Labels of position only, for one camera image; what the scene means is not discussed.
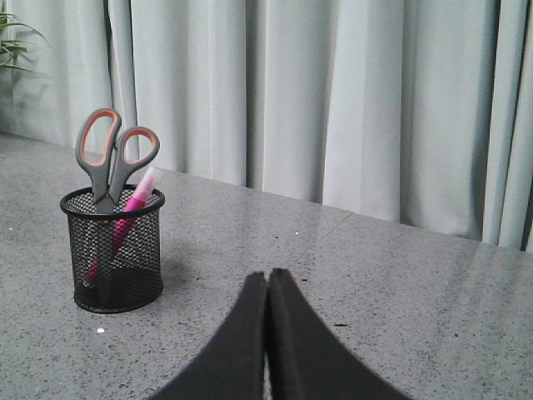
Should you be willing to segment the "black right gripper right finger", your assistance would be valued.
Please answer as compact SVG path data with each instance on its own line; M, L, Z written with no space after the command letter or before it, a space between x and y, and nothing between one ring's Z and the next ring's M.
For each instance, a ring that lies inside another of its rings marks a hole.
M267 358L275 399L406 399L331 333L292 275L269 279Z

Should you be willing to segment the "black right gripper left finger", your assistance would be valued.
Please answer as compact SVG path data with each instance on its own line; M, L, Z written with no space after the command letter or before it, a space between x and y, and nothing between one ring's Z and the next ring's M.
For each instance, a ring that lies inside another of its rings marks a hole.
M262 399L266 310L266 279L254 272L208 344L152 398Z

